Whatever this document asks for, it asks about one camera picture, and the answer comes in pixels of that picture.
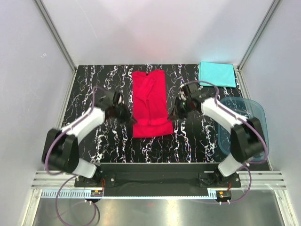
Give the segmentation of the red t shirt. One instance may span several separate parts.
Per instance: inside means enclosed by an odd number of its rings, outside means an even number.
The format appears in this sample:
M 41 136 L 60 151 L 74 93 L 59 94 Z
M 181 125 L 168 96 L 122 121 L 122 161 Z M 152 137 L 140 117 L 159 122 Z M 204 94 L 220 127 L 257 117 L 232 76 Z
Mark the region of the red t shirt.
M 133 79 L 134 138 L 151 138 L 171 135 L 173 124 L 168 120 L 166 79 L 163 70 L 136 71 Z

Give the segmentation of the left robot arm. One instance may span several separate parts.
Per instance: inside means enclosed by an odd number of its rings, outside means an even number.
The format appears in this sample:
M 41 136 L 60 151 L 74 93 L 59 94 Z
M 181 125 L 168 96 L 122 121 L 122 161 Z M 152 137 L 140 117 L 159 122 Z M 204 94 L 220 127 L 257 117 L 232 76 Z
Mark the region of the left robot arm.
M 92 104 L 75 121 L 60 129 L 50 129 L 47 133 L 41 161 L 50 173 L 55 169 L 58 174 L 68 173 L 83 177 L 91 186 L 104 184 L 102 170 L 79 156 L 79 144 L 96 127 L 106 120 L 115 118 L 119 123 L 136 123 L 123 95 L 118 91 L 105 90 L 104 98 L 97 101 L 92 97 Z

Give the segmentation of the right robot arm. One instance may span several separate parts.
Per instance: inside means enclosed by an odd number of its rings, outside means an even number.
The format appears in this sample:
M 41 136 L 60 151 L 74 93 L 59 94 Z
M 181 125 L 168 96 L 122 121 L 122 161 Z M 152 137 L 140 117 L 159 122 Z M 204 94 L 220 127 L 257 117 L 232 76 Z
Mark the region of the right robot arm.
M 261 122 L 258 118 L 244 117 L 219 101 L 219 89 L 215 87 L 214 96 L 204 94 L 199 88 L 201 81 L 190 81 L 180 86 L 179 96 L 168 119 L 185 119 L 192 111 L 210 117 L 230 134 L 230 154 L 218 164 L 215 170 L 200 183 L 206 187 L 227 186 L 240 169 L 253 163 L 261 154 L 265 162 L 268 146 L 265 141 Z

